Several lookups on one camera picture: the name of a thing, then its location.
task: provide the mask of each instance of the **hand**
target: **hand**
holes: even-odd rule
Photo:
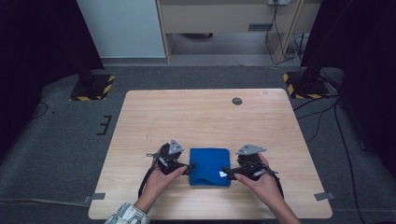
[[[151,206],[155,203],[163,191],[172,183],[172,181],[183,174],[186,166],[176,169],[169,175],[164,175],[161,169],[156,165],[146,182],[142,195],[134,206],[144,213],[148,213]]]
[[[268,160],[265,159],[261,153],[259,153],[259,157],[262,163],[269,166]],[[263,174],[257,181],[251,180],[247,176],[240,174],[235,174],[235,178],[250,188],[257,197],[268,206],[279,223],[301,223],[286,204],[272,176]]]

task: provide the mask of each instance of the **gray carpet floor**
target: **gray carpet floor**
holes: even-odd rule
[[[125,66],[107,67],[116,76],[102,101],[72,102],[69,94],[78,77],[49,84],[32,119],[0,167],[1,199],[45,199],[83,203],[94,193],[117,124],[125,93],[130,90],[175,89],[286,89],[282,74],[295,67],[279,66]],[[290,99],[294,108],[308,100]],[[300,118],[333,105],[337,97],[317,100],[296,111]],[[396,180],[375,152],[361,150],[360,139],[346,111],[336,107],[337,117],[355,176],[356,194],[365,223],[396,221]],[[106,135],[101,123],[112,116]],[[319,119],[315,114],[299,119],[323,187],[333,192],[333,215],[303,223],[361,223],[356,209],[346,150],[332,109]],[[103,223],[90,220],[86,207],[34,203],[0,203],[0,223]],[[276,223],[275,220],[264,220]],[[242,223],[213,221],[212,223]],[[244,221],[243,223],[261,223]]]

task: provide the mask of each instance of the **light wood tabletop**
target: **light wood tabletop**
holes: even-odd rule
[[[240,98],[241,105],[233,104]],[[231,166],[245,143],[266,147],[262,155],[278,172],[285,200],[299,218],[332,216],[288,95],[281,89],[129,91],[126,94],[93,200],[92,219],[107,219],[125,202],[134,203],[151,157],[175,138],[185,150],[224,147]],[[244,185],[196,188],[185,175],[176,179],[148,213],[151,219],[266,219],[275,216]]]

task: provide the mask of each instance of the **yellow and black hazard tape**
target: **yellow and black hazard tape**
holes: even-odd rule
[[[71,101],[104,100],[107,97],[108,92],[111,89],[111,85],[113,85],[114,78],[115,78],[115,76],[110,76],[108,78],[108,82],[106,84],[106,87],[104,88],[103,93],[101,95],[96,95],[96,96],[80,95],[80,96],[76,96],[76,97],[70,97],[70,100]]]
[[[293,85],[290,82],[290,78],[288,74],[283,74],[283,80],[288,87],[289,95],[291,99],[318,99],[318,98],[326,98],[328,94],[298,94],[295,92]]]

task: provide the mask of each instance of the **blue fabric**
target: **blue fabric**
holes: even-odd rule
[[[230,187],[227,176],[221,177],[221,167],[230,168],[230,151],[227,148],[192,148],[190,163],[195,167],[190,174],[190,185]]]

